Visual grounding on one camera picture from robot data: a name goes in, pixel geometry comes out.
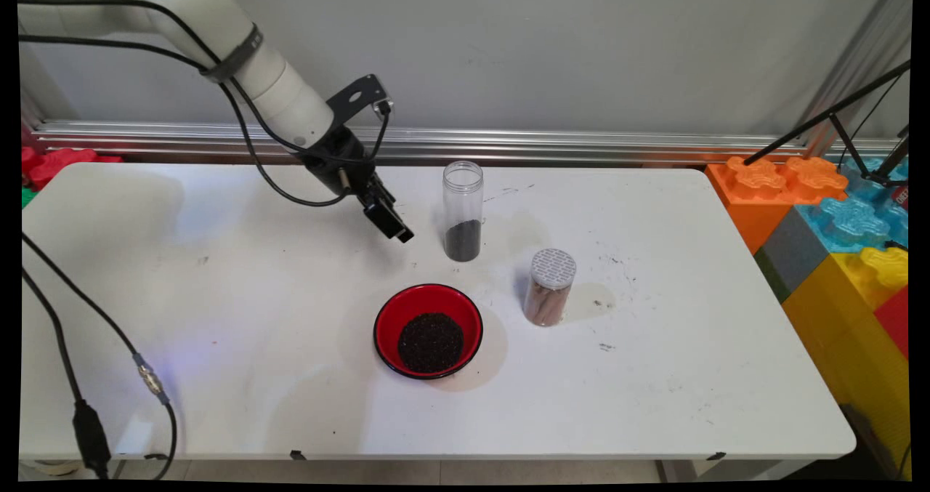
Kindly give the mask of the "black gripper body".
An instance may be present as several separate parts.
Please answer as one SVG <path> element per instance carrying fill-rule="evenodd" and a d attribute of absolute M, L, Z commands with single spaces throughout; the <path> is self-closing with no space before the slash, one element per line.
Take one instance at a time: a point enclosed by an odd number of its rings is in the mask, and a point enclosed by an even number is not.
<path fill-rule="evenodd" d="M 344 173 L 352 196 L 372 196 L 376 167 L 374 151 L 368 150 L 351 130 L 342 126 L 326 135 L 296 158 L 333 194 L 342 194 Z"/>

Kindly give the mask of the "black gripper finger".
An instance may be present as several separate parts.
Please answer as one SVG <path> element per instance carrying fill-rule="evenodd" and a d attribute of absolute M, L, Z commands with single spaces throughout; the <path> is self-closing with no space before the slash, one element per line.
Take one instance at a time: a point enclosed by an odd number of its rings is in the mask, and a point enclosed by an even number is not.
<path fill-rule="evenodd" d="M 371 203 L 379 203 L 389 208 L 396 203 L 396 198 L 385 187 L 377 173 L 372 173 L 368 178 L 368 197 Z"/>
<path fill-rule="evenodd" d="M 368 191 L 358 194 L 357 198 L 362 204 L 363 214 L 388 239 L 397 239 L 400 243 L 407 243 L 415 236 L 395 208 L 371 203 Z"/>

